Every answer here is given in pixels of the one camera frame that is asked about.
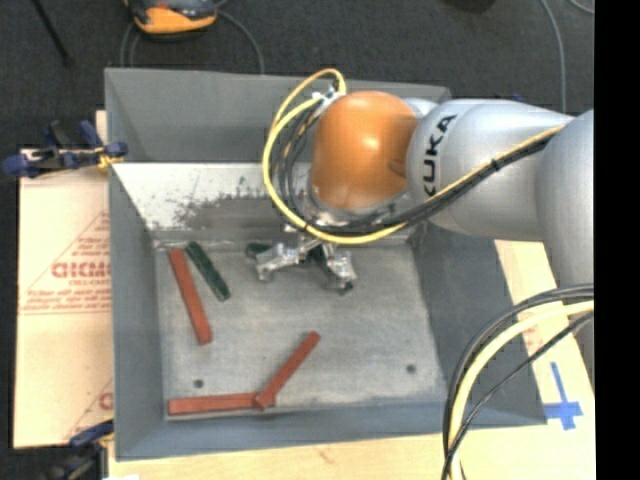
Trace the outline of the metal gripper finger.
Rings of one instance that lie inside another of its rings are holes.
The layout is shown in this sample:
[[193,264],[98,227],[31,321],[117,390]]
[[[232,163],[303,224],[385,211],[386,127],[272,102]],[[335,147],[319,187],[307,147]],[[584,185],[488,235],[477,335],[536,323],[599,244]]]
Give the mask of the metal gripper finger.
[[337,252],[324,259],[330,289],[352,289],[357,275],[350,251]]
[[256,272],[258,279],[269,282],[276,271],[297,265],[300,253],[295,247],[286,244],[275,244],[256,256]]

